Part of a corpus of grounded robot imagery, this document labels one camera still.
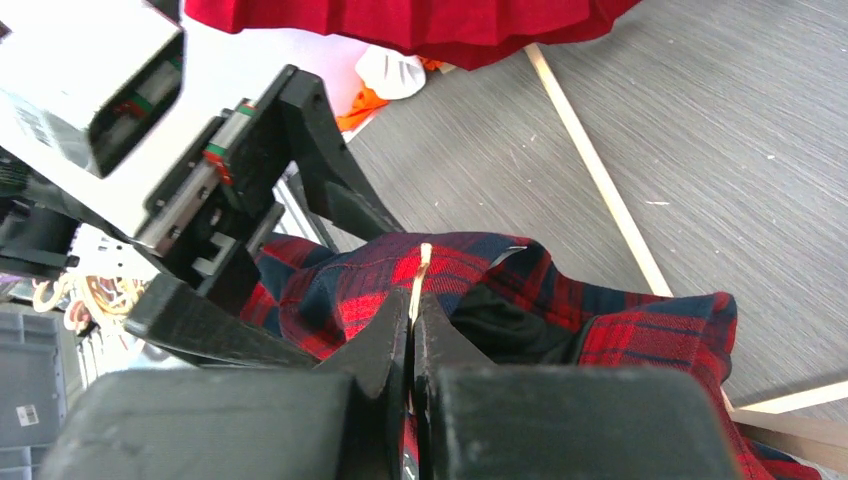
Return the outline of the dark plaid garment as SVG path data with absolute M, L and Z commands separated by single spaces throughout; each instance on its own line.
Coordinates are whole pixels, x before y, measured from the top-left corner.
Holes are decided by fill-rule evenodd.
M 571 279 L 548 250 L 486 232 L 392 233 L 336 253 L 281 235 L 260 251 L 241 319 L 318 359 L 352 340 L 417 273 L 452 325 L 500 364 L 655 366 L 691 375 L 717 408 L 746 479 L 816 479 L 817 469 L 743 435 L 721 387 L 737 304 L 725 292 L 667 297 Z

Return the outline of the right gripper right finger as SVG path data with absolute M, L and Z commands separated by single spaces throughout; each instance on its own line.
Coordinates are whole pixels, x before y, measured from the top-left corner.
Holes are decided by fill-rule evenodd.
M 433 295 L 411 324 L 423 479 L 738 479 L 712 402 L 651 367 L 499 366 Z

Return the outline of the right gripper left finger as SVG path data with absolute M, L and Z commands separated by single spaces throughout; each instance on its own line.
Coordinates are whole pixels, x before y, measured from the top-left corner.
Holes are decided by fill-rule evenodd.
M 83 395 L 42 479 L 401 479 L 409 297 L 313 369 L 129 370 Z

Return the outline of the red skirt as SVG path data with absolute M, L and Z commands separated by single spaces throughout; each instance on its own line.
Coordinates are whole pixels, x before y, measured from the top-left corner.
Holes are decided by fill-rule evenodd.
M 292 28 L 340 35 L 474 70 L 533 43 L 597 39 L 637 0 L 188 0 L 214 29 Z

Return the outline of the wooden clothes rack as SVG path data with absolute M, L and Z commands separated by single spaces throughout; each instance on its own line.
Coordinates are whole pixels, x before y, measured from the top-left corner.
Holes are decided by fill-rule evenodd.
M 605 164 L 540 47 L 524 48 L 567 134 L 634 257 L 649 289 L 670 297 L 672 291 L 635 223 Z M 847 471 L 847 426 L 799 417 L 797 410 L 843 400 L 845 380 L 736 408 L 722 396 L 730 417 L 753 440 L 829 469 Z

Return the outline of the green hanger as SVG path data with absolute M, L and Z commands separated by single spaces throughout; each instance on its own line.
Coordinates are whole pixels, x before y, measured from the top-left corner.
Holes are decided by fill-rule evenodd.
M 423 292 L 423 285 L 427 271 L 431 265 L 433 246 L 430 243 L 422 243 L 420 245 L 420 262 L 416 274 L 414 276 L 410 303 L 408 310 L 409 327 L 413 328 L 420 313 L 420 303 Z

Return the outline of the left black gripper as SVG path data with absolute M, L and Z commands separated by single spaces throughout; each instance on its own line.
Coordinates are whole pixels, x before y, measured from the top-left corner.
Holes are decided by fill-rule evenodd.
M 183 281 L 156 276 L 125 321 L 128 333 L 198 366 L 316 366 L 312 355 L 190 286 L 207 291 L 230 274 L 256 279 L 249 257 L 282 214 L 273 190 L 291 150 L 311 213 L 364 241 L 403 226 L 350 152 L 317 75 L 286 66 L 260 98 L 180 136 L 175 153 L 144 153 L 144 144 L 172 131 L 173 106 L 105 178 L 24 135 L 9 111 L 35 152 L 1 137 L 2 270 L 56 280 L 82 265 L 89 274 L 106 269 L 100 257 L 86 260 L 72 249 L 76 229 L 89 225 Z

